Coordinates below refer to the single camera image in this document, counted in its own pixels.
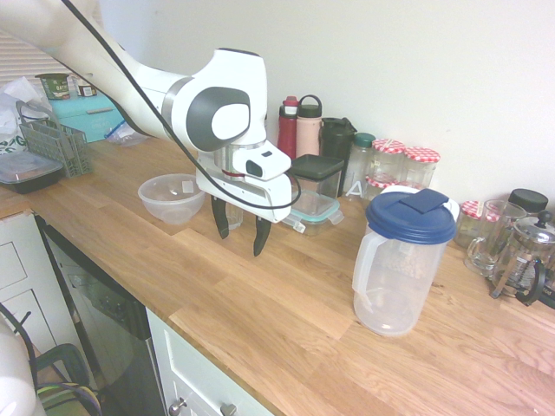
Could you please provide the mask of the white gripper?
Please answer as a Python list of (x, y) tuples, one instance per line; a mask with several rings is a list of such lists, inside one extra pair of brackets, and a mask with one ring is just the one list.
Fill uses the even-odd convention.
[(198, 158), (198, 162), (212, 179), (233, 195), (227, 196), (213, 185), (200, 170), (196, 172), (199, 189), (212, 195), (212, 214), (222, 239), (229, 236), (226, 203), (253, 213), (256, 216), (256, 236), (253, 255), (259, 256), (271, 232), (271, 225), (286, 218), (291, 212), (291, 181), (285, 173), (274, 179), (262, 180), (252, 176), (232, 178), (213, 163), (213, 158)]

